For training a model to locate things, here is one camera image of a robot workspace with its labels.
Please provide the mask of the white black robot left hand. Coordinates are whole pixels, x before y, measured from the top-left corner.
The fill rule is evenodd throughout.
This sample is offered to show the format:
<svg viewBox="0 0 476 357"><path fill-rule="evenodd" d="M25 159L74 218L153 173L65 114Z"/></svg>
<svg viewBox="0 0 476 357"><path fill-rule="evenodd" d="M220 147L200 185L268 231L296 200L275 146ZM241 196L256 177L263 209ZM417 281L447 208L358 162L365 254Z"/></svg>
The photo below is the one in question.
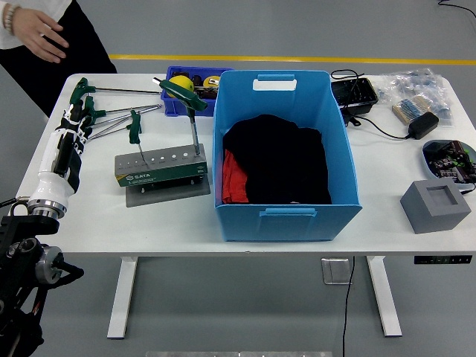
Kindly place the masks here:
<svg viewBox="0 0 476 357"><path fill-rule="evenodd" d="M40 161L39 184L28 200L31 215L61 218L68 199L80 184L81 158L92 132L91 115L77 100L64 111L60 125L51 133Z"/></svg>

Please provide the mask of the person's right hand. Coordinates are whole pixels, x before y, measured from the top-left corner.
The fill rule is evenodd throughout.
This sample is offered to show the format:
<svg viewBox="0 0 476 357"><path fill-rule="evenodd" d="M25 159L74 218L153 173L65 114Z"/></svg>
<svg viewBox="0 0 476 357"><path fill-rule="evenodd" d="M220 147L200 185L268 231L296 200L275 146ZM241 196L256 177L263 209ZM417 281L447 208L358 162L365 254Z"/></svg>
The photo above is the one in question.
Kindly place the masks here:
<svg viewBox="0 0 476 357"><path fill-rule="evenodd" d="M11 30L41 60L60 63L66 58L69 44L60 35L63 26L42 11L18 7L11 17Z"/></svg>

